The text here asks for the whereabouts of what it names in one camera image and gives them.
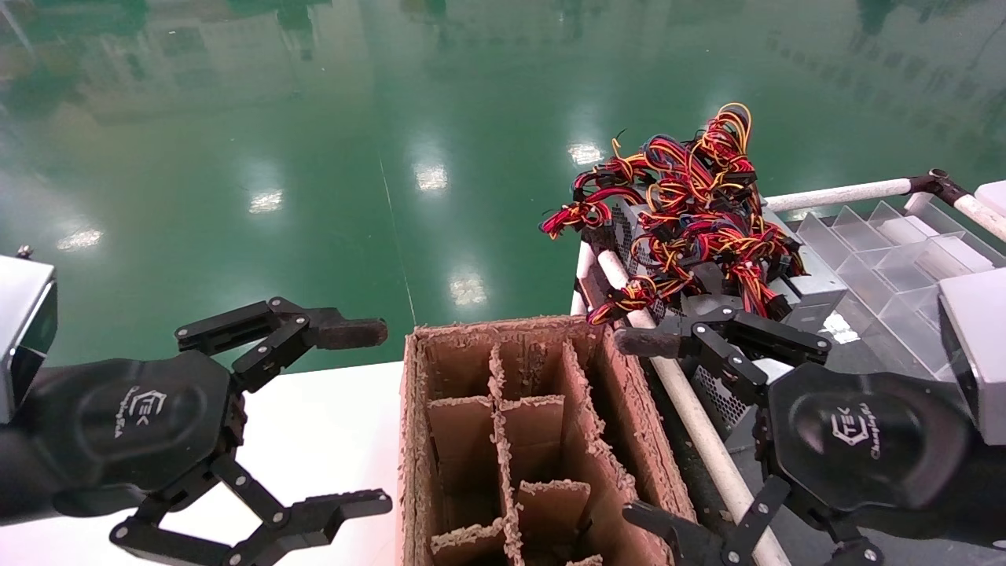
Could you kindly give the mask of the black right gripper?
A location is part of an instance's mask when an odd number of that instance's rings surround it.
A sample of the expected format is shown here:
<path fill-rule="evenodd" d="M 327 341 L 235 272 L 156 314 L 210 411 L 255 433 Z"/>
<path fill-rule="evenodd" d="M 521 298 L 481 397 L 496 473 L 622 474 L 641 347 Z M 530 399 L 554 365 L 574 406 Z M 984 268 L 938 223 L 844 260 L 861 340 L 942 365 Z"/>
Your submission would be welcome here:
<path fill-rule="evenodd" d="M 784 479 L 768 476 L 727 536 L 641 501 L 624 505 L 626 522 L 661 538 L 678 565 L 754 565 L 797 487 L 834 512 L 920 511 L 952 483 L 976 433 L 952 384 L 897 373 L 791 370 L 766 388 L 766 418 L 769 467 Z M 810 518 L 835 544 L 826 565 L 885 563 L 858 527 Z"/>

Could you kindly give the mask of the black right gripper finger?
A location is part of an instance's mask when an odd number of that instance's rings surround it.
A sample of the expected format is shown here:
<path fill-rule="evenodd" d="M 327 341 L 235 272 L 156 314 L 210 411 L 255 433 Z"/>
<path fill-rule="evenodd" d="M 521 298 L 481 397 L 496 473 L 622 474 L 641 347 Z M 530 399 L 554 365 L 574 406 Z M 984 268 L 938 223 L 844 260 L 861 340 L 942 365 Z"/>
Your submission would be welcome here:
<path fill-rule="evenodd" d="M 645 358 L 697 358 L 701 368 L 722 382 L 747 406 L 765 407 L 769 377 L 752 361 L 769 358 L 789 366 L 823 365 L 832 344 L 809 331 L 723 307 L 698 316 L 667 315 L 654 329 L 629 327 L 614 334 L 624 355 Z"/>

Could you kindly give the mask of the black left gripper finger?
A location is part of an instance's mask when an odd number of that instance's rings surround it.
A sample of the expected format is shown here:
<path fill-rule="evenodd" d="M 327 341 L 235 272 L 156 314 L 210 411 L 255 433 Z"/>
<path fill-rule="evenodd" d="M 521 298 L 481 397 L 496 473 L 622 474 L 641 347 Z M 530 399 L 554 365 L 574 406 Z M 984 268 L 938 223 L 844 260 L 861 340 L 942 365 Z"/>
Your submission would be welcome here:
<path fill-rule="evenodd" d="M 305 308 L 283 297 L 259 301 L 176 330 L 180 351 L 212 357 L 254 344 L 231 366 L 238 390 L 255 393 L 309 350 L 377 347 L 387 340 L 382 318 L 347 319 L 335 307 Z"/>

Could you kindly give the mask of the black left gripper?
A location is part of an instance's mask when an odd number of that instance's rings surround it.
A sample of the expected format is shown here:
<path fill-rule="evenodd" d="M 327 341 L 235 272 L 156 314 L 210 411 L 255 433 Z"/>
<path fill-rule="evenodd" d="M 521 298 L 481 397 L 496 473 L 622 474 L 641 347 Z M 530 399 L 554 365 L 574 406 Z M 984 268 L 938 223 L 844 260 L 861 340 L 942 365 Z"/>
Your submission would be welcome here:
<path fill-rule="evenodd" d="M 229 370 L 198 351 L 50 369 L 28 394 L 28 439 L 58 492 L 161 490 L 108 537 L 122 551 L 159 564 L 276 565 L 291 552 L 330 545 L 348 520 L 391 512 L 384 490 L 282 506 L 233 455 L 205 460 L 222 442 L 231 394 Z M 217 483 L 261 520 L 244 541 L 226 545 L 162 529 L 174 506 Z"/>

